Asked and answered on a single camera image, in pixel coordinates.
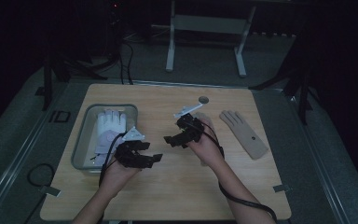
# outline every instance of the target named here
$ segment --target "gray floor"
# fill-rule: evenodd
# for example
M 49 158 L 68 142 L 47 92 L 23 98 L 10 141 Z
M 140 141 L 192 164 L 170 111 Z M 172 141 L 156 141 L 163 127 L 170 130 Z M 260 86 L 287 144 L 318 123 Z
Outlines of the gray floor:
M 230 41 L 219 46 L 181 38 L 176 46 L 174 70 L 166 73 L 166 36 L 160 35 L 151 43 L 139 43 L 135 39 L 133 36 L 129 43 L 133 47 L 131 77 L 136 85 L 158 82 L 240 88 L 273 77 L 294 41 L 284 36 L 250 36 L 243 53 L 248 77 L 243 78 L 237 75 Z M 130 55 L 130 49 L 123 46 L 124 63 Z M 109 77 L 103 82 L 120 81 L 117 65 L 101 75 Z M 42 194 L 28 183 L 27 174 L 40 163 L 58 165 L 87 87 L 94 82 L 74 76 L 69 83 L 54 83 L 55 101 L 43 112 L 43 98 L 34 96 L 36 89 L 43 85 L 39 71 L 24 84 L 0 118 L 0 180 L 8 183 L 2 186 L 0 182 L 0 189 L 4 190 L 0 193 L 0 223 L 24 223 L 35 207 L 28 223 L 47 223 L 38 215 L 40 205 L 37 204 Z M 313 110 L 307 112 L 308 125 L 302 125 L 296 115 L 296 101 L 280 91 L 284 83 L 285 80 L 254 94 L 282 182 L 292 189 L 287 192 L 293 213 L 291 223 L 358 223 L 358 174 L 337 131 L 312 98 L 309 98 Z M 69 121 L 48 122 L 54 110 L 71 112 Z M 24 158 L 16 157 L 24 151 L 27 152 Z M 14 169 L 16 164 L 11 165 L 13 160 L 21 162 L 18 169 Z M 7 176 L 7 167 L 18 170 L 9 180 L 2 179 Z M 33 178 L 46 182 L 50 175 L 41 170 Z

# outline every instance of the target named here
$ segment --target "glove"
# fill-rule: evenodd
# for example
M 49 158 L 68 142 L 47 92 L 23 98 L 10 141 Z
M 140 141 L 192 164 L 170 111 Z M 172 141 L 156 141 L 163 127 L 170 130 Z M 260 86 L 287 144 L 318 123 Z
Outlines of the glove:
M 269 150 L 239 112 L 224 110 L 219 117 L 228 125 L 253 160 L 261 158 Z
M 116 110 L 105 110 L 104 113 L 98 114 L 97 134 L 98 144 L 95 148 L 96 154 L 107 154 L 113 140 L 120 134 L 126 132 L 126 114 L 119 114 Z M 115 152 L 118 145 L 123 143 L 121 137 L 115 142 L 112 153 Z

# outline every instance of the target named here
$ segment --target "white glove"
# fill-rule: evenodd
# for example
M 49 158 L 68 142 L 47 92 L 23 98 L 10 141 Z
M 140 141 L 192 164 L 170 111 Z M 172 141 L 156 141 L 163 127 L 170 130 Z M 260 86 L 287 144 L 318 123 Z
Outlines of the white glove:
M 96 154 L 107 154 L 112 145 L 112 141 L 119 133 L 126 132 L 126 114 L 119 114 L 116 110 L 107 109 L 104 113 L 98 114 L 97 120 L 97 134 L 98 144 L 95 148 Z M 112 153 L 115 152 L 116 147 L 123 143 L 121 137 L 115 142 Z

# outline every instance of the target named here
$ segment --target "dark background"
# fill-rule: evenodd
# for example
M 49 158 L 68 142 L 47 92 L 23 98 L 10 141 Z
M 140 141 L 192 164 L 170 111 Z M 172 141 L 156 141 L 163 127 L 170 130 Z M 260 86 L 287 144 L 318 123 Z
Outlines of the dark background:
M 221 1 L 208 1 L 207 9 L 202 9 L 202 1 L 177 2 L 177 10 L 189 14 L 243 16 L 238 8 L 227 7 L 229 3 L 222 7 Z M 257 4 L 252 32 L 297 36 L 281 73 L 291 67 L 313 68 L 311 86 L 358 170 L 358 1 Z M 118 50 L 115 43 L 104 43 L 107 36 L 116 35 L 106 29 L 114 20 L 111 6 L 112 1 L 0 1 L 0 116 L 49 52 L 87 61 Z M 170 1 L 132 0 L 119 6 L 116 16 L 145 38 L 150 37 L 151 23 L 169 24 Z

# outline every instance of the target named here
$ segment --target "wooden tabletop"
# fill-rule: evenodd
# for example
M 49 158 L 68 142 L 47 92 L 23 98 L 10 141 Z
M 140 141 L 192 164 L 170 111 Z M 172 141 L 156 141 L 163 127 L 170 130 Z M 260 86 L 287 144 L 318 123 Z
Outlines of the wooden tabletop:
M 104 218 L 109 220 L 227 220 L 233 216 L 220 192 L 213 172 L 201 166 L 189 148 L 171 147 L 163 136 L 180 132 L 174 113 L 184 105 L 196 105 L 200 96 L 209 103 L 198 109 L 213 121 L 226 161 L 246 187 L 278 219 L 287 219 L 291 210 L 283 191 L 275 192 L 281 179 L 269 150 L 252 160 L 232 131 L 219 118 L 223 110 L 241 112 L 269 148 L 252 93 L 245 89 L 200 87 L 93 84 L 85 96 L 74 128 L 62 154 L 52 187 L 59 197 L 48 195 L 40 216 L 45 220 L 70 220 L 98 188 L 98 176 L 85 175 L 71 164 L 71 156 L 86 110 L 94 104 L 133 104 L 138 108 L 137 129 L 150 148 L 143 154 L 162 153 L 161 162 L 143 169 L 109 204 Z

